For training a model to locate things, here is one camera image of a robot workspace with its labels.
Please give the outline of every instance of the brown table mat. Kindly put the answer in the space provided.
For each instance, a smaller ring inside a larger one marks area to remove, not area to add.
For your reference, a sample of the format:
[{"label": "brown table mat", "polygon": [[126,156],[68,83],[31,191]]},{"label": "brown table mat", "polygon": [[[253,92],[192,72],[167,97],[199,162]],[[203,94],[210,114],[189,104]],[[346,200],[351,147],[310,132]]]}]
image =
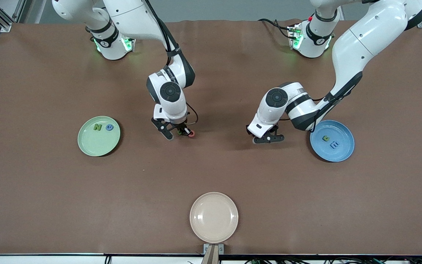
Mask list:
[{"label": "brown table mat", "polygon": [[[166,62],[158,41],[108,61],[83,25],[16,24],[0,36],[0,253],[200,252],[189,210],[217,191],[239,209],[227,253],[422,254],[422,29],[375,57],[327,115],[356,140],[352,157],[334,164],[291,122],[280,123],[278,144],[254,145],[245,131],[283,82],[326,95],[331,50],[303,58],[262,22],[169,28],[196,70],[185,94],[200,117],[194,139],[172,142],[150,121],[145,87]],[[97,115],[122,125],[107,157],[77,146]]]}]

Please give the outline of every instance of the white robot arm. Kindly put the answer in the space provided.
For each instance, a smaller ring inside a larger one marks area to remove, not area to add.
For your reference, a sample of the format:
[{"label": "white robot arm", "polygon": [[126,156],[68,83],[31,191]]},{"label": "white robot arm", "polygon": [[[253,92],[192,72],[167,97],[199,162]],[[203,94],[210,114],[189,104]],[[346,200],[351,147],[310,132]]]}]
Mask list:
[{"label": "white robot arm", "polygon": [[[177,129],[179,134],[194,136],[194,132],[187,128],[188,116],[183,89],[192,85],[195,72],[184,57],[181,48],[175,41],[166,25],[158,18],[149,0],[104,0],[107,12],[101,8],[93,8],[98,0],[52,0],[57,13],[70,21],[84,22],[89,31],[94,35],[97,47],[107,57],[114,44],[118,46],[118,53],[122,46],[122,58],[126,52],[125,40],[159,40],[166,48],[167,63],[156,73],[149,75],[146,87],[156,105],[151,121],[168,140],[173,139],[172,129]],[[109,37],[111,45],[105,38],[98,37],[97,32],[104,31],[102,37]]]},{"label": "white robot arm", "polygon": [[[338,7],[354,2],[373,4],[380,0],[310,0],[315,13],[292,28],[291,48],[308,58],[316,58],[328,48],[333,30],[340,20]],[[422,21],[422,0],[409,0],[404,3],[405,12],[410,14],[405,30],[415,27]]]},{"label": "white robot arm", "polygon": [[[351,93],[362,78],[365,65],[407,28],[408,21],[422,10],[421,3],[422,0],[377,0],[371,3],[367,14],[333,46],[332,59],[336,76],[333,89],[318,104],[298,82],[287,82],[271,89],[263,97],[253,121],[247,126],[248,133],[255,136],[253,142],[284,140],[276,131],[283,112],[288,114],[295,128],[303,131],[315,129],[316,124]],[[416,8],[406,8],[410,4]]]},{"label": "white robot arm", "polygon": [[122,35],[102,8],[94,8],[99,0],[52,0],[60,17],[84,23],[94,37],[97,49],[107,60],[118,60],[132,50],[131,41]]}]

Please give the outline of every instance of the wires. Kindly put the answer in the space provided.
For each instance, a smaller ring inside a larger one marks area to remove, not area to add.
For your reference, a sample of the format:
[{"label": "wires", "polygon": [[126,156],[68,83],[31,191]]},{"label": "wires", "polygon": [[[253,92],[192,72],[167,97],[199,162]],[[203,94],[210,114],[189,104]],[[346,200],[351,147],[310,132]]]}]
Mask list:
[{"label": "wires", "polygon": [[276,19],[274,20],[274,22],[271,22],[271,20],[266,19],[266,18],[259,19],[258,21],[268,22],[268,23],[270,23],[271,25],[273,25],[273,26],[277,27],[277,28],[280,30],[281,34],[283,34],[283,36],[287,37],[288,39],[292,39],[292,40],[295,40],[295,39],[296,39],[295,37],[289,37],[288,35],[286,35],[286,34],[283,32],[283,29],[284,29],[284,30],[288,30],[288,28],[287,28],[287,27],[281,27],[281,26],[280,26],[280,24],[278,24],[278,20],[276,20]]},{"label": "wires", "polygon": [[[152,8],[152,5],[149,2],[149,0],[144,0],[144,2],[146,2],[146,4],[148,5],[149,9],[151,10],[152,15],[154,16],[154,18],[157,21],[157,24],[159,25],[160,31],[162,32],[162,36],[164,37],[164,41],[166,42],[166,46],[167,46],[166,52],[170,52],[171,50],[170,50],[169,36],[166,34],[166,31],[165,31],[164,27],[162,26],[161,20],[157,16],[156,11]],[[169,65],[169,64],[170,64],[170,57],[167,56],[166,65]]]},{"label": "wires", "polygon": [[287,120],[291,120],[290,118],[285,118],[285,119],[279,119],[279,121],[287,121]]},{"label": "wires", "polygon": [[112,256],[107,255],[105,256],[104,264],[110,264],[112,263]]},{"label": "wires", "polygon": [[193,107],[191,107],[191,105],[189,105],[188,103],[186,103],[186,105],[188,105],[188,107],[190,107],[190,109],[195,113],[195,116],[196,116],[196,120],[195,120],[195,122],[191,122],[191,123],[185,123],[186,125],[194,125],[194,124],[196,124],[197,122],[198,122],[198,113],[193,109]]},{"label": "wires", "polygon": [[320,113],[320,111],[321,111],[321,109],[317,110],[317,112],[314,115],[314,121],[313,121],[314,126],[310,130],[310,133],[315,132],[315,127],[317,126],[317,118],[318,118],[318,114]]},{"label": "wires", "polygon": [[225,258],[226,260],[246,260],[245,264],[259,263],[269,264],[270,261],[277,264],[310,264],[313,260],[324,260],[323,264],[386,264],[389,260],[394,261],[408,261],[409,264],[422,264],[422,256],[346,256],[336,257],[333,255],[322,256],[292,256],[292,255],[266,255],[266,256],[247,256],[246,258]]}]

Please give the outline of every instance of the black cable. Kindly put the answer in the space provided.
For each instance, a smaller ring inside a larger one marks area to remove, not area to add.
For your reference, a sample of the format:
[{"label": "black cable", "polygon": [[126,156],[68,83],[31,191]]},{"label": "black cable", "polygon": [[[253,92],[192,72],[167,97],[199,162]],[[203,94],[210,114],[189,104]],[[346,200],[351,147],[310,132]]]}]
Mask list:
[{"label": "black cable", "polygon": [[291,263],[295,263],[295,264],[310,264],[310,263],[305,262],[305,261],[303,261],[301,259],[295,259],[293,257],[283,257],[282,259],[283,260],[286,260],[286,261],[289,261]]},{"label": "black cable", "polygon": [[284,29],[284,30],[288,30],[287,28],[285,28],[285,27],[281,27],[279,24],[275,24],[273,21],[271,21],[271,20],[269,20],[269,19],[266,19],[266,18],[259,19],[258,21],[268,22],[268,23],[270,23],[271,25],[273,25],[273,26],[275,26],[275,27],[278,27],[278,28],[280,28],[280,29]]},{"label": "black cable", "polygon": [[198,122],[198,113],[193,109],[193,107],[191,107],[191,105],[188,104],[188,102],[186,103],[186,105],[188,105],[188,107],[190,107],[190,109],[195,113],[196,120],[195,120],[195,122],[191,122],[189,124],[185,123],[185,124],[186,125],[194,125]]},{"label": "black cable", "polygon": [[279,121],[287,121],[287,120],[291,120],[290,118],[285,118],[285,119],[279,119]]},{"label": "black cable", "polygon": [[[164,41],[166,42],[166,46],[167,46],[166,52],[170,52],[171,50],[170,50],[169,36],[166,34],[166,31],[164,30],[164,27],[163,27],[163,26],[162,26],[162,24],[159,22],[159,21],[160,21],[160,19],[159,19],[159,17],[157,16],[156,11],[154,10],[154,8],[152,8],[152,5],[151,5],[151,3],[149,2],[149,0],[144,0],[144,1],[145,1],[145,2],[146,2],[146,4],[148,5],[149,9],[151,10],[152,15],[154,16],[154,18],[155,18],[155,19],[156,19],[156,21],[157,21],[157,24],[159,25],[159,29],[160,29],[160,31],[162,32],[162,37],[164,37]],[[169,57],[169,56],[167,56],[167,63],[166,63],[166,65],[169,65],[169,64],[170,64],[170,57]]]},{"label": "black cable", "polygon": [[321,109],[319,109],[319,110],[317,110],[317,112],[315,113],[315,115],[314,115],[314,126],[312,127],[312,129],[310,130],[310,133],[313,133],[313,132],[315,132],[315,126],[317,125],[317,118],[318,118],[318,114],[320,113],[320,110]]},{"label": "black cable", "polygon": [[112,262],[112,256],[105,256],[104,264],[110,264]]},{"label": "black cable", "polygon": [[393,258],[393,256],[390,256],[388,259],[386,259],[386,260],[384,260],[384,261],[381,261],[381,262],[382,262],[382,263],[385,263],[385,262],[389,261],[391,258]]},{"label": "black cable", "polygon": [[296,39],[295,37],[289,37],[288,35],[286,35],[283,32],[283,29],[284,30],[288,30],[288,28],[287,27],[281,27],[280,24],[278,24],[278,20],[276,20],[276,19],[274,20],[274,22],[271,22],[271,20],[268,20],[266,18],[259,19],[258,21],[268,22],[271,25],[277,27],[280,30],[281,34],[283,34],[283,36],[287,37],[288,39],[292,39],[292,40],[295,40]]}]

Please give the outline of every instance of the blue plate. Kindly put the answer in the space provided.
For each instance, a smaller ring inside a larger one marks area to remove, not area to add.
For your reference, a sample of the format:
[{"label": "blue plate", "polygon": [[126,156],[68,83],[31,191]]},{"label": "blue plate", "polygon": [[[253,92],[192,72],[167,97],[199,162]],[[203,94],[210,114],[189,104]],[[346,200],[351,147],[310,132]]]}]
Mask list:
[{"label": "blue plate", "polygon": [[355,139],[342,123],[324,120],[310,134],[310,145],[324,160],[340,162],[349,158],[355,150]]}]

